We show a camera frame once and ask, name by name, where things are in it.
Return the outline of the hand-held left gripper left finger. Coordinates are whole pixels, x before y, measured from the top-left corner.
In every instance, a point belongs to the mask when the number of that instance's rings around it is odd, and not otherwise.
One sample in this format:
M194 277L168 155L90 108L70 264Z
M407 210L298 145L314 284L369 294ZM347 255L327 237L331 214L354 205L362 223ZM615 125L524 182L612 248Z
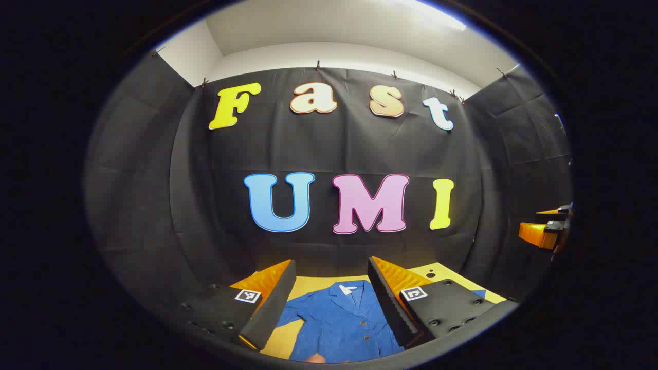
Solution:
M181 302L179 321L214 339L261 351L296 278L296 262L289 258L229 286L212 284Z

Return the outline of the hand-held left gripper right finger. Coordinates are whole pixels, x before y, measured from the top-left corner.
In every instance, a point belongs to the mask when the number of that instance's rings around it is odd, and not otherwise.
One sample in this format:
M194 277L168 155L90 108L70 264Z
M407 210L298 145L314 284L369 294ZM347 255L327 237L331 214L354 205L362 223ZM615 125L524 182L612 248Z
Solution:
M397 344L410 349L462 329L487 330L519 306L494 303L454 279L431 281L383 258L368 259L368 277Z

